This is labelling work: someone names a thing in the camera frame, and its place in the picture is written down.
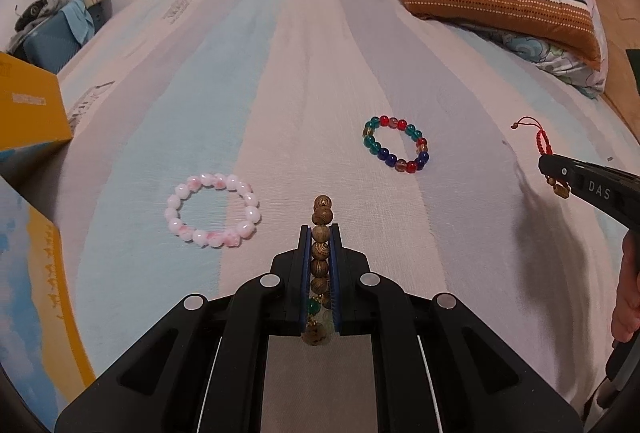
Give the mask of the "person's right hand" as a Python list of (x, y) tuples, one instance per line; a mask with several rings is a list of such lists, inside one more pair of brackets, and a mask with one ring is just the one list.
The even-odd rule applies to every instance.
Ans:
[(640, 326), (639, 267), (636, 265), (636, 240), (628, 231), (623, 240), (620, 279), (612, 315), (611, 332), (615, 341), (628, 342)]

